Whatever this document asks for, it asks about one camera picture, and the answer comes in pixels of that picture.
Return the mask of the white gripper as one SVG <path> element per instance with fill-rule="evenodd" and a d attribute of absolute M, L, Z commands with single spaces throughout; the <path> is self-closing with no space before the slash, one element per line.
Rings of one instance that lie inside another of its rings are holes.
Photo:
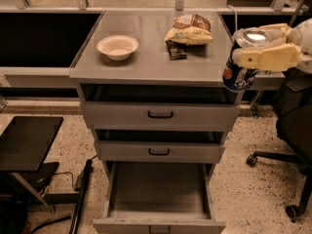
<path fill-rule="evenodd" d="M 292 44 L 249 50 L 237 49 L 233 61 L 247 69 L 262 71 L 286 71 L 291 67 L 303 72 L 312 72 L 312 19 L 307 19 L 293 29 L 286 23 L 273 23 L 260 27 L 271 38 L 288 37 Z"/>

